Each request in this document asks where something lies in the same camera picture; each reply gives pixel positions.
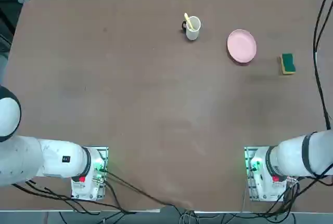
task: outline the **brown table surface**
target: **brown table surface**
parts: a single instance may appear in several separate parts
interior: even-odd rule
[[[19,134],[109,147],[109,168],[149,194],[205,211],[241,211],[244,146],[267,146],[324,130],[312,37],[321,0],[31,0],[24,4],[5,86],[20,99]],[[199,39],[180,32],[184,12]],[[329,22],[318,54],[324,93],[333,68]],[[246,67],[226,38],[257,40]],[[294,54],[281,76],[277,57]],[[70,194],[69,179],[37,180]],[[127,209],[161,205],[115,185]],[[332,212],[330,188],[315,186],[294,211]],[[110,194],[104,200],[113,203]],[[90,209],[105,209],[89,204]],[[246,211],[266,210],[246,200]],[[1,188],[1,209],[69,209]]]

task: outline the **yellow sponge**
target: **yellow sponge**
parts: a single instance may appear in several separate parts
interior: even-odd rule
[[[280,56],[281,70],[284,75],[294,74],[296,68],[293,64],[293,55],[292,54],[282,54]]]

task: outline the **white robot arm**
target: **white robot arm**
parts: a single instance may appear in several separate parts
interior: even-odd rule
[[[260,147],[249,167],[260,201],[276,201],[287,176],[315,177],[333,163],[333,131],[295,137],[277,146]],[[333,175],[331,168],[325,175]]]
[[[100,152],[68,141],[15,136],[20,121],[19,100],[0,86],[0,186],[35,176],[70,177],[73,197],[103,198],[105,172],[101,171],[106,171],[107,149]]]

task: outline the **mug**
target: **mug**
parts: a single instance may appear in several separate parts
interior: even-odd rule
[[[183,21],[182,29],[186,33],[187,38],[190,41],[194,41],[199,36],[199,30],[201,28],[201,22],[200,22],[199,18],[196,17],[196,16],[189,17],[189,20],[192,23],[192,26],[193,26],[194,30],[192,30],[189,27],[189,25],[188,25],[188,23],[186,21]]]

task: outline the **black cable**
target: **black cable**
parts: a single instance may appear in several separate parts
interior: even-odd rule
[[[321,102],[322,102],[322,107],[323,107],[323,112],[324,112],[324,118],[325,118],[325,123],[326,123],[326,129],[331,129],[331,125],[330,125],[330,121],[329,121],[329,116],[328,116],[328,112],[327,112],[326,105],[325,105],[323,90],[322,90],[322,86],[321,86],[321,82],[320,82],[320,78],[319,78],[319,73],[318,73],[318,68],[317,68],[317,60],[316,60],[320,37],[321,37],[321,35],[322,35],[323,31],[324,31],[324,27],[325,27],[326,22],[328,20],[330,11],[331,11],[331,9],[333,7],[333,2],[332,2],[331,6],[330,6],[330,10],[329,10],[329,12],[328,12],[328,14],[326,16],[325,22],[324,22],[324,24],[322,26],[322,29],[321,29],[320,33],[319,33],[318,39],[316,39],[319,21],[320,21],[320,17],[322,15],[325,3],[326,3],[326,0],[323,0],[321,8],[319,10],[319,14],[318,14],[318,17],[317,17],[317,21],[316,21],[316,25],[315,25],[315,29],[314,29],[314,34],[313,34],[313,65],[314,65],[314,74],[315,74],[315,78],[316,78],[318,92],[319,92],[319,96],[320,96]]]
[[[112,186],[110,183],[108,183],[107,181],[105,181],[105,184],[106,184],[106,186],[108,186],[109,189],[111,190],[111,193],[112,193],[112,195],[113,195],[114,201],[116,202],[116,204],[117,204],[118,208],[120,209],[120,211],[121,211],[122,213],[124,213],[124,214],[130,214],[131,212],[129,212],[129,211],[127,211],[127,210],[125,210],[124,208],[121,207],[121,205],[120,205],[120,203],[119,203],[119,201],[118,201],[118,198],[117,198],[117,195],[116,195],[116,192],[115,192],[113,186]]]
[[[52,199],[52,200],[58,200],[58,201],[62,201],[62,199],[59,199],[58,197],[52,197],[52,196],[48,196],[48,195],[43,195],[43,194],[38,194],[38,193],[35,193],[31,190],[28,190],[24,187],[21,187],[17,184],[12,184],[15,188],[25,192],[25,193],[28,193],[28,194],[31,194],[31,195],[36,195],[36,196],[40,196],[40,197],[43,197],[43,198],[48,198],[48,199]],[[90,200],[82,200],[82,199],[75,199],[75,201],[77,202],[89,202],[89,203],[93,203],[93,204],[97,204],[97,205],[101,205],[101,206],[106,206],[106,207],[113,207],[113,208],[116,208],[118,210],[120,210],[118,207],[114,206],[114,205],[111,205],[111,204],[106,204],[106,203],[102,203],[102,202],[95,202],[95,201],[90,201]]]
[[[118,214],[121,214],[121,212],[117,212],[117,213],[115,213],[115,214],[112,214],[112,215],[110,215],[110,216],[108,216],[108,217],[106,217],[106,218],[103,218],[102,220],[100,220],[98,223],[96,223],[96,224],[101,224],[101,223],[103,223],[103,222],[106,222],[108,219],[111,219],[112,217],[114,217],[114,216],[116,216],[116,215],[118,215]]]
[[[65,221],[65,219],[63,218],[63,216],[62,216],[62,213],[61,213],[61,212],[59,212],[59,215],[60,215],[60,217],[61,217],[61,219],[62,219],[63,223],[67,224],[67,222],[66,222],[66,221]]]
[[[177,209],[177,207],[176,207],[175,205],[173,205],[173,204],[171,204],[171,203],[167,203],[167,202],[161,201],[161,200],[159,200],[159,199],[157,199],[157,198],[155,198],[155,197],[153,197],[153,196],[147,194],[147,193],[144,192],[143,190],[136,188],[135,186],[133,186],[132,184],[126,182],[126,181],[123,180],[123,179],[121,179],[121,178],[118,177],[117,175],[115,175],[115,174],[113,174],[113,173],[111,173],[111,172],[109,172],[109,171],[106,171],[106,172],[107,172],[110,176],[113,176],[114,178],[117,178],[119,181],[121,181],[122,183],[126,184],[128,187],[132,188],[133,190],[137,191],[138,193],[144,195],[145,197],[148,197],[148,198],[150,198],[151,200],[153,200],[153,201],[155,201],[155,202],[157,202],[157,203],[159,203],[159,204],[162,204],[162,205],[165,205],[165,206],[172,206],[172,207],[174,207],[174,208],[177,210],[177,212],[179,213],[179,215],[182,215],[182,214],[179,212],[179,210]]]
[[[222,219],[221,219],[220,224],[223,224],[223,220],[224,220],[224,218],[225,218],[225,215],[226,215],[226,214],[223,214],[223,217],[222,217]]]
[[[218,217],[220,214],[217,215],[213,215],[213,216],[198,216],[198,219],[215,219],[216,217]]]
[[[291,211],[291,208],[292,208],[292,205],[293,203],[295,202],[295,200],[300,196],[302,195],[303,193],[305,193],[309,188],[311,188],[314,184],[316,184],[317,182],[319,182],[321,179],[323,179],[325,177],[325,174],[331,169],[333,168],[333,163],[331,165],[329,165],[320,175],[318,175],[317,177],[315,177],[313,179],[313,181],[311,183],[309,183],[308,186],[306,186],[302,191],[299,191],[300,190],[300,186],[299,186],[299,183],[296,183],[296,186],[297,186],[297,189],[296,189],[296,193],[293,194],[292,193],[292,198],[290,200],[288,200],[287,202],[285,202],[277,211],[273,212],[273,213],[269,213],[269,211],[271,211],[273,209],[273,207],[277,204],[277,202],[279,201],[279,199],[281,198],[281,196],[278,198],[278,200],[273,204],[273,206],[264,214],[260,214],[260,213],[254,213],[256,216],[253,216],[253,217],[240,217],[240,216],[236,216],[236,215],[233,215],[235,217],[238,217],[238,218],[242,218],[242,219],[254,219],[254,218],[260,218],[260,217],[263,217],[265,218],[266,220],[268,220],[267,218],[268,217],[273,217],[273,216],[276,216],[278,214],[281,214],[281,213],[284,213],[285,211],[287,211],[287,216],[285,218],[283,218],[283,220],[285,220],[290,211]],[[301,181],[302,179],[304,179],[304,177],[300,177],[298,179],[298,182]],[[282,221],[271,221],[271,220],[268,220],[269,222],[272,222],[272,223],[281,223]]]
[[[322,185],[325,185],[325,186],[333,186],[333,182],[331,182],[331,183],[326,183],[326,182],[323,182],[323,181],[318,181],[320,184],[322,184]]]
[[[293,224],[297,224],[297,221],[296,221],[296,216],[294,213],[291,214],[291,216],[293,217]]]
[[[328,12],[327,12],[327,15],[326,15],[326,18],[325,18],[324,24],[323,24],[323,26],[322,26],[321,31],[319,32],[318,39],[317,39],[317,42],[316,42],[316,49],[315,49],[316,51],[318,51],[319,41],[320,41],[320,39],[321,39],[321,37],[322,37],[322,34],[323,34],[323,31],[324,31],[324,28],[325,28],[326,23],[327,23],[327,21],[328,21],[329,15],[331,14],[332,8],[333,8],[333,2],[332,2],[331,5],[329,6],[329,10],[328,10]]]
[[[59,198],[60,200],[62,200],[62,201],[64,201],[67,205],[69,205],[74,211],[76,211],[76,212],[79,212],[79,213],[81,213],[81,214],[89,214],[89,215],[99,215],[100,213],[91,213],[91,212],[89,212],[88,210],[86,210],[79,202],[77,202],[77,200],[75,200],[75,199],[72,199],[72,198],[69,198],[69,197],[67,197],[66,195],[61,195],[61,194],[56,194],[55,192],[53,192],[52,190],[50,190],[49,188],[46,188],[46,187],[44,187],[44,189],[46,189],[47,191],[44,191],[44,190],[41,190],[41,189],[38,189],[38,188],[36,188],[35,186],[33,186],[33,185],[31,185],[30,184],[30,182],[25,182],[30,188],[32,188],[32,189],[34,189],[34,190],[36,190],[37,192],[40,192],[40,193],[46,193],[46,194],[51,194],[51,195],[54,195],[54,196],[56,196],[57,198]],[[79,211],[76,207],[74,207],[73,205],[71,205],[69,202],[67,202],[67,201],[72,201],[72,202],[74,202],[74,203],[76,203],[76,204],[78,204],[82,209],[83,209],[83,211],[84,212],[81,212],[81,211]]]
[[[125,215],[123,215],[123,216],[120,216],[113,224],[117,224],[122,218],[124,218],[125,217]]]

